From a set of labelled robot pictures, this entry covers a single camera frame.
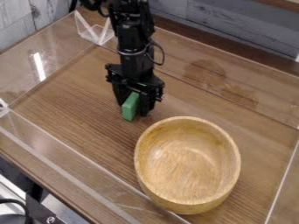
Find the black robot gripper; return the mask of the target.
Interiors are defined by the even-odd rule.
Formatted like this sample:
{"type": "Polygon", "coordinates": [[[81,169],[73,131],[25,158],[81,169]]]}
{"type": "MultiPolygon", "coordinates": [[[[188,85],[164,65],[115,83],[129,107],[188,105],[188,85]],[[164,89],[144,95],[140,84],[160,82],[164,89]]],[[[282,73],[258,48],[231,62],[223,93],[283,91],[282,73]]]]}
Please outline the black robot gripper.
{"type": "Polygon", "coordinates": [[[155,49],[145,47],[140,51],[117,50],[119,64],[107,64],[107,81],[112,84],[117,105],[121,106],[132,93],[132,88],[145,84],[140,94],[139,112],[147,116],[164,94],[164,81],[155,75],[155,49]]]}

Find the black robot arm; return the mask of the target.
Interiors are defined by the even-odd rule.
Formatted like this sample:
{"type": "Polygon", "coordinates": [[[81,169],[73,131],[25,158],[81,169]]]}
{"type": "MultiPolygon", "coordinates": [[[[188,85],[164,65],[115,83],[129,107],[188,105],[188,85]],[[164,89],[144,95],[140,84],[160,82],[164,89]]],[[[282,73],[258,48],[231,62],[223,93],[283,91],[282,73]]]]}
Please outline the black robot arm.
{"type": "Polygon", "coordinates": [[[80,0],[84,7],[109,18],[120,57],[119,64],[105,64],[107,82],[119,106],[136,93],[136,111],[147,116],[155,103],[163,99],[164,81],[155,75],[155,21],[148,0],[80,0]]]}

